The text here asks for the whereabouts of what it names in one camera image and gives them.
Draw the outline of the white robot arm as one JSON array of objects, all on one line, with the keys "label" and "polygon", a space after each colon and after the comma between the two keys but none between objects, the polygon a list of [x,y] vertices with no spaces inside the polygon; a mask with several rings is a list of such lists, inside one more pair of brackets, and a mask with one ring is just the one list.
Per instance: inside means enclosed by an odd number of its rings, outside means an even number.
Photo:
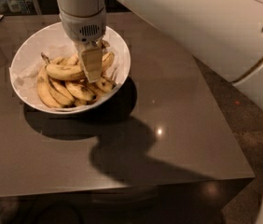
[{"label": "white robot arm", "polygon": [[[263,110],[263,0],[117,0],[178,41]],[[104,0],[57,0],[69,37],[104,19]],[[263,201],[256,220],[263,224]]]}]

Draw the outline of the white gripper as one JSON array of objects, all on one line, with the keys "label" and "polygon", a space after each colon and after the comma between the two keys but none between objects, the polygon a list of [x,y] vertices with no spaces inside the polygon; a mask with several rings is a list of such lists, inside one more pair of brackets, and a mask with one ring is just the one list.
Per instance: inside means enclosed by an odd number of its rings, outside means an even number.
[{"label": "white gripper", "polygon": [[100,79],[102,73],[103,51],[92,41],[103,37],[106,30],[106,12],[102,8],[92,16],[74,16],[61,11],[62,27],[68,37],[78,43],[77,54],[89,83]]}]

